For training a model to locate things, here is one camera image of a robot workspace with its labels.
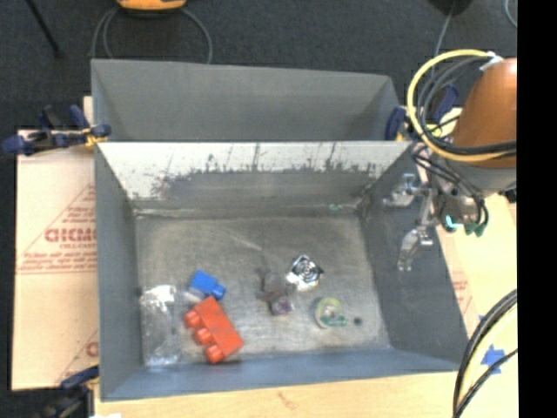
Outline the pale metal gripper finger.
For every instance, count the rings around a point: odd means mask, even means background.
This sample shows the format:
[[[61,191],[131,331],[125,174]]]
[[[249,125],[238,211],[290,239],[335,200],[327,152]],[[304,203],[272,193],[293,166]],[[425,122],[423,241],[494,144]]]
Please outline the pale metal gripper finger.
[[[420,184],[415,173],[403,173],[390,192],[382,199],[384,207],[407,208],[418,196]]]
[[[409,231],[401,241],[397,259],[397,269],[401,272],[412,270],[413,262],[433,246],[433,238],[426,227],[416,227]]]

